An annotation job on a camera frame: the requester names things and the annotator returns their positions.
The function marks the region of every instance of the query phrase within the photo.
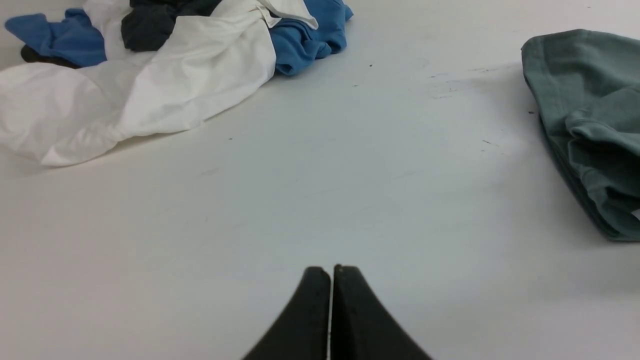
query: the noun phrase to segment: folded cloth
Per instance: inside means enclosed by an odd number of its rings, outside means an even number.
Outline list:
[[[575,30],[530,39],[524,76],[568,184],[611,240],[640,240],[640,41]]]

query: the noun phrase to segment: white surface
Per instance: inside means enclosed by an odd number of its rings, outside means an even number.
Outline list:
[[[210,17],[176,19],[157,52],[133,53],[120,34],[128,9],[128,0],[84,5],[104,37],[108,60],[97,66],[29,63],[0,72],[0,145],[67,166],[128,138],[193,129],[273,76],[268,26],[280,19],[269,10],[317,28],[302,0],[223,0]]]
[[[68,5],[40,1],[0,13]],[[640,247],[556,172],[520,46],[640,38],[640,4],[350,5],[345,53],[197,130],[68,168],[2,152],[1,359],[239,359],[338,262],[438,360],[638,359]]]

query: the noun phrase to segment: dark gray cloth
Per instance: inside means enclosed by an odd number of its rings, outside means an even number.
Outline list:
[[[129,50],[156,51],[173,32],[178,16],[210,16],[221,0],[129,0],[133,8],[120,31]]]
[[[640,41],[575,30],[522,48],[553,155],[611,240],[640,241]]]

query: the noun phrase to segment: black cloth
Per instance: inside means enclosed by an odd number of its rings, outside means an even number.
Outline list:
[[[133,8],[120,32],[129,50],[157,51],[173,32],[178,16],[210,16],[221,0],[129,0]]]
[[[58,58],[55,56],[42,56],[28,45],[22,47],[22,49],[20,50],[20,56],[24,61],[28,63],[50,63],[59,66],[70,67],[71,69],[80,69],[79,65],[76,65],[66,59]]]

